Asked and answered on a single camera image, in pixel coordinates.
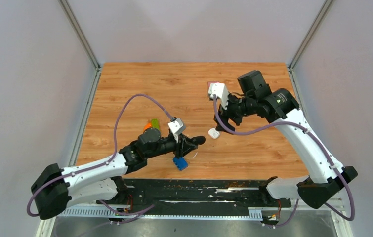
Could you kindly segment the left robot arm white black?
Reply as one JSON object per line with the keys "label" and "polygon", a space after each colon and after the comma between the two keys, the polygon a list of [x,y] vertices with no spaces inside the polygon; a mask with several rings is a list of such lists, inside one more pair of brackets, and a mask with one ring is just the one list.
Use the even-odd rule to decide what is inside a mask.
{"label": "left robot arm white black", "polygon": [[148,159],[160,155],[173,153],[175,158],[182,158],[205,141],[204,136],[189,138],[184,134],[162,137],[159,130],[148,128],[129,145],[103,159],[64,168],[50,164],[31,186],[27,213],[47,220],[68,207],[89,201],[111,199],[122,204],[128,190],[117,185],[114,178],[136,172],[147,165]]}

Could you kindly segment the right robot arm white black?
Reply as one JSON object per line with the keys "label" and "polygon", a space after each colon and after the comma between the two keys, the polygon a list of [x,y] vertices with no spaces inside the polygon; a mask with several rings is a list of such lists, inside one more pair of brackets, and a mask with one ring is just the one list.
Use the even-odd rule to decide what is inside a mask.
{"label": "right robot arm white black", "polygon": [[282,198],[301,199],[318,209],[358,173],[344,166],[324,146],[309,125],[294,96],[284,88],[272,91],[260,71],[238,77],[241,94],[236,96],[223,83],[211,83],[208,96],[214,102],[214,120],[218,131],[236,134],[243,117],[257,115],[279,130],[296,151],[308,175],[297,178],[271,177],[260,186],[259,199],[272,206]]}

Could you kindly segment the red white card box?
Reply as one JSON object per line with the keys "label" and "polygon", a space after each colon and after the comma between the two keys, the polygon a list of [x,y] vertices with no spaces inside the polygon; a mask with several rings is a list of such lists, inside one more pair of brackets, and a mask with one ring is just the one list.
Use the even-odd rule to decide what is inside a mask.
{"label": "red white card box", "polygon": [[209,87],[212,83],[219,83],[219,81],[208,81],[208,82],[207,82],[208,87]]}

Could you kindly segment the orange green toy block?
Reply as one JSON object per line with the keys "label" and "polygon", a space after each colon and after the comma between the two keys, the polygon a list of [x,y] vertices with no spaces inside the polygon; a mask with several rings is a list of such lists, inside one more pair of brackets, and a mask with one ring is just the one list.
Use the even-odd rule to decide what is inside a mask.
{"label": "orange green toy block", "polygon": [[145,132],[147,129],[156,129],[158,131],[160,131],[160,125],[159,125],[159,121],[157,118],[154,118],[154,119],[151,119],[144,127],[143,127],[143,132]]}

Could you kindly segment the blue toy brick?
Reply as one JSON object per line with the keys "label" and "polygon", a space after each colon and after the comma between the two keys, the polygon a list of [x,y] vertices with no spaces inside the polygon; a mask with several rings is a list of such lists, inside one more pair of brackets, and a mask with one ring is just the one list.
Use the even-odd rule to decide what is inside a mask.
{"label": "blue toy brick", "polygon": [[179,171],[183,171],[189,166],[187,160],[184,157],[174,157],[172,161]]}

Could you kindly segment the black earbud case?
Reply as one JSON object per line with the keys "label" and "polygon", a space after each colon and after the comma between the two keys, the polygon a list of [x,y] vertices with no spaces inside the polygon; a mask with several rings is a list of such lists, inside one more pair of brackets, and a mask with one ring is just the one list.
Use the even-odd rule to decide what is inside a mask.
{"label": "black earbud case", "polygon": [[206,141],[206,138],[204,136],[196,136],[191,138],[191,143],[200,146],[203,145]]}

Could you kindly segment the white earbud charging case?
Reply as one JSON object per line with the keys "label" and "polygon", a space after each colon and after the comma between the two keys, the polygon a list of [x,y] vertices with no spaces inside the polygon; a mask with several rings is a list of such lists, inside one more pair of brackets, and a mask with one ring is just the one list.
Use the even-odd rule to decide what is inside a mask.
{"label": "white earbud charging case", "polygon": [[212,139],[217,139],[219,138],[220,136],[220,132],[217,131],[215,128],[211,128],[208,130],[208,135],[212,138]]}

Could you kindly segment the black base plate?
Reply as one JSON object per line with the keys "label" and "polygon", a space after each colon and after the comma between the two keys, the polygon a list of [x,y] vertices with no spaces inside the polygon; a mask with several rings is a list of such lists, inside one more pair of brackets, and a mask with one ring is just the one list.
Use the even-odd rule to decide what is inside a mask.
{"label": "black base plate", "polygon": [[291,207],[288,199],[269,200],[259,187],[262,180],[124,179],[125,187],[108,205],[121,205],[134,212],[149,206],[147,214],[233,215],[251,207],[274,211]]}

